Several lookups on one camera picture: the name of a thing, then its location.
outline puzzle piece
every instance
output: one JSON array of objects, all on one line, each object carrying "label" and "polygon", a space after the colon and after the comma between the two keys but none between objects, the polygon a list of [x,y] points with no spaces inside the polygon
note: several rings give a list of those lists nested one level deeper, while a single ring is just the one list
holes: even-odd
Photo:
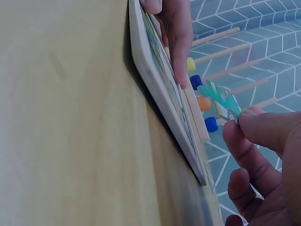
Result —
[{"label": "puzzle piece", "polygon": [[204,96],[212,99],[214,110],[220,118],[227,121],[234,119],[235,123],[238,124],[239,115],[243,110],[238,106],[234,95],[227,91],[222,94],[218,87],[209,80],[206,80],[204,86],[198,88]]}]

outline fingernail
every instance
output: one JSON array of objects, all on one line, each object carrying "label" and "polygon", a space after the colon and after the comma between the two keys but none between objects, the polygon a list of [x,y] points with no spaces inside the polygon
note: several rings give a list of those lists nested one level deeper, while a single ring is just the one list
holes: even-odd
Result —
[{"label": "fingernail", "polygon": [[255,114],[253,111],[249,110],[249,109],[246,109],[243,111],[243,114],[248,114],[248,115],[251,115],[251,114]]},{"label": "fingernail", "polygon": [[158,14],[162,11],[160,0],[140,0],[144,10],[150,14]]},{"label": "fingernail", "polygon": [[180,84],[181,89],[186,89],[187,88],[187,83],[183,82],[182,84]]}]

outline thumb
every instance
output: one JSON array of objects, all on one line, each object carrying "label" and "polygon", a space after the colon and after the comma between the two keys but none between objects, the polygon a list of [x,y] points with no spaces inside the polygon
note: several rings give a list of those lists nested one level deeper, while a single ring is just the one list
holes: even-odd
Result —
[{"label": "thumb", "polygon": [[162,11],[162,0],[140,0],[143,10],[149,14],[158,14]]},{"label": "thumb", "polygon": [[301,113],[256,114],[258,111],[252,110],[245,110],[239,116],[239,125],[245,137],[254,144],[282,154],[288,135],[301,125]]}]

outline puzzle board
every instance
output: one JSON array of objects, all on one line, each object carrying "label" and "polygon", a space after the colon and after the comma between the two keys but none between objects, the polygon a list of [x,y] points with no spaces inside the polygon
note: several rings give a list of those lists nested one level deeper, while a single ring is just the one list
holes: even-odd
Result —
[{"label": "puzzle board", "polygon": [[194,174],[206,185],[196,145],[195,134],[176,84],[170,62],[154,25],[140,6],[139,0],[129,0],[131,48],[134,63],[148,90],[168,123]]}]

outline finger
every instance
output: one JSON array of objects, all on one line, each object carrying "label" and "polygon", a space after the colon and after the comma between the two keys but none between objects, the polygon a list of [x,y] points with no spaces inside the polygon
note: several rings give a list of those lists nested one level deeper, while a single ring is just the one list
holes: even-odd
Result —
[{"label": "finger", "polygon": [[[256,107],[256,106],[251,106],[248,108],[249,110],[253,111],[255,114],[262,114],[262,113],[266,113],[264,110]],[[276,154],[278,155],[278,157],[280,159],[282,159],[282,153],[276,152]]]},{"label": "finger", "polygon": [[190,2],[182,1],[183,5],[170,18],[168,22],[168,41],[170,47],[171,64],[175,79],[181,88],[187,86],[187,57],[192,45],[192,22],[190,15]]},{"label": "finger", "polygon": [[162,11],[162,0],[140,0],[140,4],[149,14],[158,14]]},{"label": "finger", "polygon": [[239,116],[239,125],[252,143],[267,147],[280,155],[283,153],[290,131],[301,124],[301,113],[261,113],[254,108]]},{"label": "finger", "polygon": [[231,173],[228,183],[228,195],[239,213],[248,222],[252,220],[263,201],[256,197],[255,191],[250,186],[249,173],[244,168]]},{"label": "finger", "polygon": [[301,126],[296,126],[288,135],[283,152],[282,175],[283,191],[288,212],[295,225],[301,225]]},{"label": "finger", "polygon": [[222,136],[236,162],[248,171],[251,184],[263,197],[281,183],[281,173],[275,170],[258,148],[246,139],[234,121],[224,125]]},{"label": "finger", "polygon": [[230,215],[227,217],[225,226],[243,226],[244,223],[240,216],[238,215]]},{"label": "finger", "polygon": [[156,16],[156,19],[160,23],[160,29],[161,29],[161,38],[163,41],[163,44],[165,47],[168,47],[168,38],[166,33],[166,24],[163,23],[162,19],[159,16]]}]

